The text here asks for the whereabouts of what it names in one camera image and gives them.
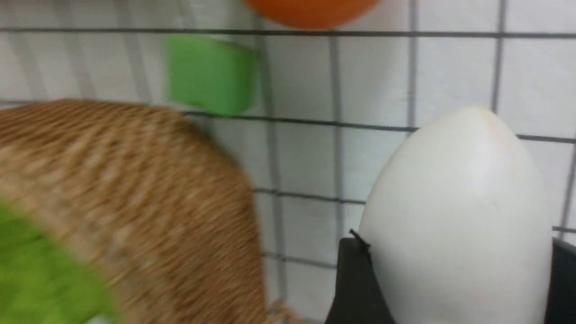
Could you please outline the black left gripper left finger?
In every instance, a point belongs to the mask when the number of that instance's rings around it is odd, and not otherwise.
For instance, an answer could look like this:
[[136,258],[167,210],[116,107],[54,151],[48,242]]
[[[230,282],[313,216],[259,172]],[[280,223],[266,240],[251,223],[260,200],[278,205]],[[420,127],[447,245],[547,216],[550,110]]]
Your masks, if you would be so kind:
[[335,295],[326,324],[394,324],[373,271],[370,244],[354,231],[339,241]]

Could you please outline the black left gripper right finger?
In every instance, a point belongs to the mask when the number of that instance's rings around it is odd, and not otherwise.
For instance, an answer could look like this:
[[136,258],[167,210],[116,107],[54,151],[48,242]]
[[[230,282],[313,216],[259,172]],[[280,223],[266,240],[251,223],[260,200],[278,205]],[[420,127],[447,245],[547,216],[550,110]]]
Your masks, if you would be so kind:
[[553,266],[544,322],[576,322],[576,248],[558,238],[553,239]]

